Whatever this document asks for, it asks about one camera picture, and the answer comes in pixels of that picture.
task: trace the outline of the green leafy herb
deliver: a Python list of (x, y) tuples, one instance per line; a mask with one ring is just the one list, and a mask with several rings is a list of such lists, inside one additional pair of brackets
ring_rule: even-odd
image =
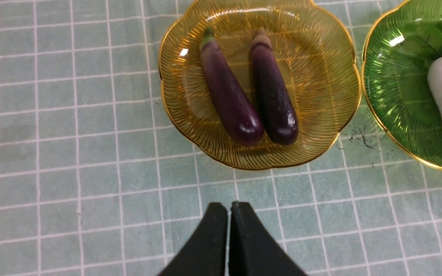
[(412, 60), (420, 69), (428, 70), (442, 57), (442, 18), (436, 23), (417, 21), (400, 28), (404, 41), (393, 47), (398, 54)]

